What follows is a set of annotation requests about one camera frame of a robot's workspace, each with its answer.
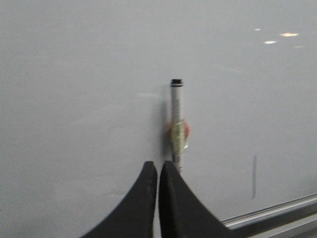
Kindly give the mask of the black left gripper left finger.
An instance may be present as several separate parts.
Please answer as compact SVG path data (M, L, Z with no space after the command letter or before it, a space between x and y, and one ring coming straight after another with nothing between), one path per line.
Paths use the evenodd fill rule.
M85 238L152 238L156 207L157 170L152 161L141 172L116 208Z

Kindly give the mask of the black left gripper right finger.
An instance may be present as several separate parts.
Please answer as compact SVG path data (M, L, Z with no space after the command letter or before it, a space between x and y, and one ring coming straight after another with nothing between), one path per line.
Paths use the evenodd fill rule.
M163 238L236 238L194 195L172 161L163 165L158 192Z

